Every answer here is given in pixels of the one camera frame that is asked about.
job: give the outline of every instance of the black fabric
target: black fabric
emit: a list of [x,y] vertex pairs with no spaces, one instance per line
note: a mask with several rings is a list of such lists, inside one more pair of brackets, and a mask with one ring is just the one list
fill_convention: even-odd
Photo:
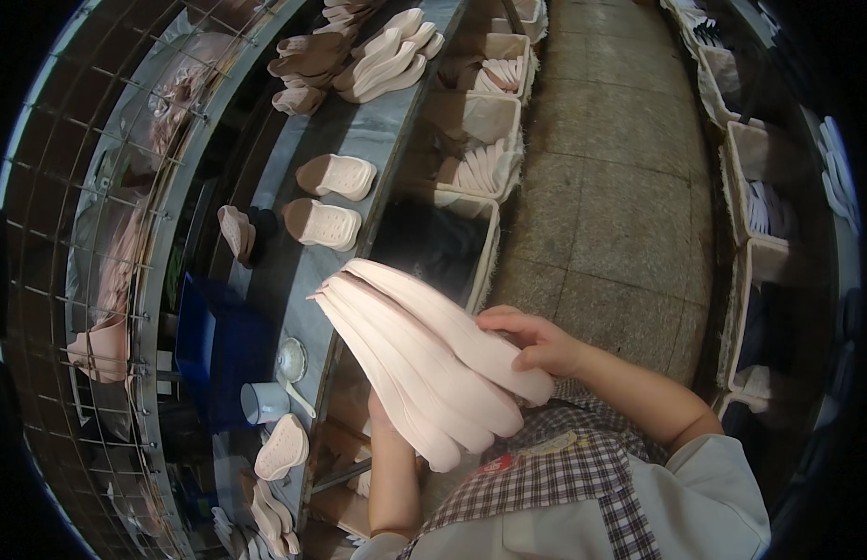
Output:
[[763,461],[769,443],[769,431],[757,415],[743,402],[730,402],[723,414],[723,431],[741,442],[744,458],[756,471]]
[[384,210],[371,259],[409,273],[465,306],[488,222],[414,201]]
[[764,282],[760,289],[751,286],[735,371],[765,365],[780,374],[791,373],[797,340],[797,324],[791,314],[794,297],[791,288],[769,282]]
[[253,249],[247,257],[246,268],[253,268],[262,260],[269,239],[278,234],[278,217],[275,212],[265,209],[260,210],[255,206],[247,209],[247,219],[250,225],[256,228],[256,240],[253,241]]

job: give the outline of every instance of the blue bucket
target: blue bucket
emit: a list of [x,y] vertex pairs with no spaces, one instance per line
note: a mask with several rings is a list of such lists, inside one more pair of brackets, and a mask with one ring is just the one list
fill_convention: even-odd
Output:
[[251,427],[241,385],[268,381],[275,328],[222,282],[184,275],[175,363],[197,414],[214,434]]

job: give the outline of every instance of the plaid apron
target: plaid apron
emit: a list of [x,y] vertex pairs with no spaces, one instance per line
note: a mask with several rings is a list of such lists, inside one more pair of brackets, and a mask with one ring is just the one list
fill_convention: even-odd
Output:
[[663,464],[666,452],[574,380],[556,384],[552,399],[524,416],[524,428],[481,456],[483,466],[446,498],[398,560],[451,523],[582,500],[597,500],[614,558],[660,558],[627,454]]

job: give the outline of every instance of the white shirt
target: white shirt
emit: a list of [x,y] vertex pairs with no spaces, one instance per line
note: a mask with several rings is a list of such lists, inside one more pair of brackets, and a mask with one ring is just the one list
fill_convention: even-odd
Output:
[[[757,558],[769,545],[769,516],[737,439],[696,437],[665,467],[627,456],[664,558]],[[407,544],[383,533],[352,560],[392,560]],[[411,560],[611,557],[598,503],[583,500],[447,525],[420,538]]]

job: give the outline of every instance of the concrete floor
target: concrete floor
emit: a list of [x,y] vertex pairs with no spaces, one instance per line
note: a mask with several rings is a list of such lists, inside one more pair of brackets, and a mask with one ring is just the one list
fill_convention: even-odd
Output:
[[[552,0],[526,173],[488,305],[690,385],[713,230],[697,107],[656,7]],[[425,486],[435,509],[477,465]]]

